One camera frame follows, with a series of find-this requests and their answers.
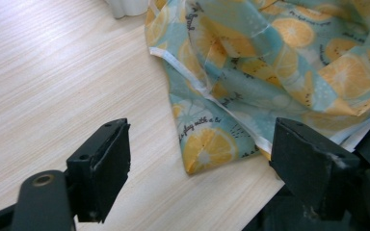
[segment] white curtain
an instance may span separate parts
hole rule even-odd
[[[106,0],[115,18],[135,16],[146,12],[148,0]]]

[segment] lemon print fabric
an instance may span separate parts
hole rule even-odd
[[[370,1],[151,0],[145,38],[189,174],[270,159],[277,117],[349,151],[370,128]]]
[[[203,128],[193,133],[185,144],[183,160],[190,173],[225,164],[234,159],[237,146],[220,128]]]

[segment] wooden table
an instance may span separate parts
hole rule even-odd
[[[188,176],[145,16],[102,0],[0,0],[0,209],[101,124],[132,124],[129,178],[104,224],[78,230],[241,230],[281,187],[261,156]]]

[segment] yellow lemon pattern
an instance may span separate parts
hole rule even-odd
[[[341,57],[319,74],[344,99],[357,98],[370,90],[370,72],[357,57]]]
[[[164,60],[189,174],[256,153],[271,159],[277,117],[349,150],[370,125],[370,0],[149,6],[146,43]]]
[[[281,33],[284,41],[292,47],[305,47],[314,40],[311,27],[298,19],[277,19],[272,25]]]
[[[333,38],[326,48],[326,55],[331,62],[337,60],[347,53],[351,48],[355,47],[357,43],[353,40],[344,38]]]
[[[234,159],[234,139],[219,128],[204,128],[194,133],[183,151],[184,166],[192,174],[222,165]]]

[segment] light wood grain surface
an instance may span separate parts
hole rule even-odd
[[[102,0],[0,0],[0,209],[101,124],[132,124],[129,178],[104,224],[78,230],[241,230],[281,187],[261,156],[188,176],[145,16]]]

